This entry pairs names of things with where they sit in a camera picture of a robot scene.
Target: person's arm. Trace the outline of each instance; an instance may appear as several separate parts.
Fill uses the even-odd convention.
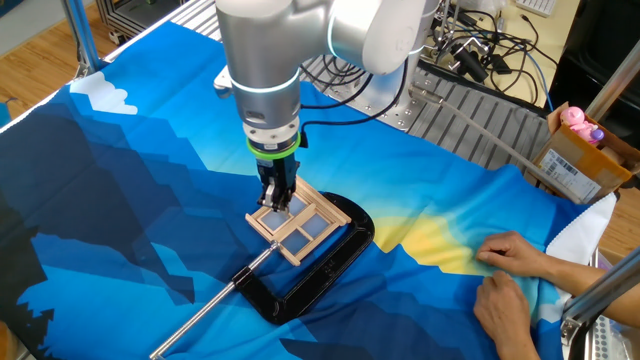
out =
[[[473,313],[496,344],[501,360],[540,360],[531,340],[529,302],[505,272],[484,278]]]
[[[546,255],[515,231],[487,237],[476,258],[518,276],[540,277],[573,296],[582,294],[605,270]],[[640,285],[627,291],[604,315],[621,324],[640,328]]]

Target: human hand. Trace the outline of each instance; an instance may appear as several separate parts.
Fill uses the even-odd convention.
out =
[[[515,231],[488,236],[478,249],[476,259],[513,275],[529,277],[542,277],[552,261]]]
[[[529,332],[529,302],[511,276],[496,271],[484,278],[473,313],[495,342],[500,359],[539,359]]]

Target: wooden frame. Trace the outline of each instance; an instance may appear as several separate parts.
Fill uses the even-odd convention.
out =
[[[295,216],[287,214],[288,219],[276,229],[272,229],[263,221],[265,216],[273,212],[268,207],[258,209],[253,215],[247,214],[245,219],[268,242],[282,243],[296,231],[302,234],[309,242],[296,254],[292,254],[284,245],[280,247],[282,256],[292,265],[300,266],[302,259],[328,238],[333,231],[350,223],[351,219],[300,177],[296,178],[296,192],[293,196],[304,204],[304,208]],[[303,226],[315,215],[322,218],[327,226],[316,237],[313,237],[303,229]]]

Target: pink toy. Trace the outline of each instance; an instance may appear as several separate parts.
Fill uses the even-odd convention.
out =
[[[595,144],[604,138],[604,131],[598,129],[598,125],[586,121],[584,112],[578,107],[572,106],[562,111],[560,121],[590,144]]]

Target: blue fabric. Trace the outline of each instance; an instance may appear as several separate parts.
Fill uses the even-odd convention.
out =
[[[212,87],[224,65],[220,44],[168,23],[103,70],[135,115],[96,111],[65,86],[0,134],[0,319],[32,352],[147,357],[266,248],[244,220],[257,210],[255,159],[233,98]],[[331,102],[309,84],[302,99]],[[544,250],[585,207],[513,166],[487,171],[379,122],[308,135],[299,174],[362,206],[375,243],[299,319],[271,325],[233,294],[167,358],[496,359],[472,312],[493,269],[473,253],[507,230]],[[272,257],[261,279],[282,294],[339,235],[299,268]],[[547,283],[517,281],[534,320],[558,298]],[[561,359],[559,323],[533,325],[541,356]]]

